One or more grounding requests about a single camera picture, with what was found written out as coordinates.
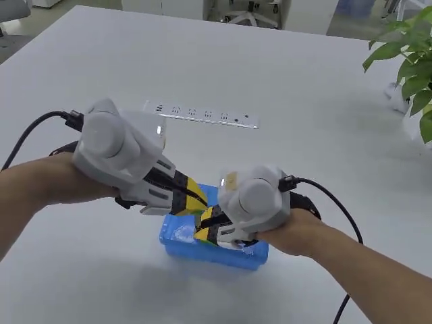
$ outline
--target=white cabinet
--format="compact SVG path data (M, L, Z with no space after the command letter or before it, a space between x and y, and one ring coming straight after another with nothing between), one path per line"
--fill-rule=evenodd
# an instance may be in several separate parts
M124 11L206 20L211 0L122 0Z

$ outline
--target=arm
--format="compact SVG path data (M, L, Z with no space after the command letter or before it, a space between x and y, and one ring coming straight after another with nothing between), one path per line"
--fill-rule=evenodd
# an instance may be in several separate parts
M374 324L432 323L432 279L371 250L303 210L259 234L282 252L326 268Z
M0 261L33 215L45 206L80 203L116 193L75 169L69 153L0 172Z

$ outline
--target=green plant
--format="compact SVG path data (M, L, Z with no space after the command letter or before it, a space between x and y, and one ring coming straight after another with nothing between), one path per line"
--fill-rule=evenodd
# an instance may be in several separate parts
M432 101L432 37L419 28L421 22L432 23L432 6L424 8L417 16L403 22L390 22L385 30L369 42L369 50L385 34L398 32L397 40L378 47L364 61L366 72L374 61L391 59L403 55L404 62L399 68L396 82L401 83L403 98L414 96L411 115L426 107ZM420 132L425 143L432 140L432 110L423 111L420 120Z

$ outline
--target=office chair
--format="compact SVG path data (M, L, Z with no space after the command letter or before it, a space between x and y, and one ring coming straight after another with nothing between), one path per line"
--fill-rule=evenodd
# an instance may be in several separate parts
M272 2L267 2L268 4L273 5L273 13L278 14L279 13L279 4L281 0L274 0ZM234 0L229 0L229 4L232 5L234 3ZM248 10L242 10L242 11L229 11L225 14L225 22L228 24L238 24L240 22L243 22L244 20L248 20L250 22L251 26L257 27L258 21L265 22L266 24L269 24L270 26L273 26L274 28L279 27L279 23L275 20L269 19L257 12L254 12L255 9L258 9L260 6L260 3L258 1L249 1Z
M0 0L0 23L25 18L30 15L31 0ZM1 29L0 25L0 54L9 57L28 43L25 36L11 36Z

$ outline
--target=socket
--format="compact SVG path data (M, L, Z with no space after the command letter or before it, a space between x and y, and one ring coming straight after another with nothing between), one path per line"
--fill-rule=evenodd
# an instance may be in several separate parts
M221 112L201 108L185 108L179 105L167 105L147 101L144 110L158 113L164 117L192 120L210 124L221 124L245 128L259 128L259 119L255 115L237 112Z

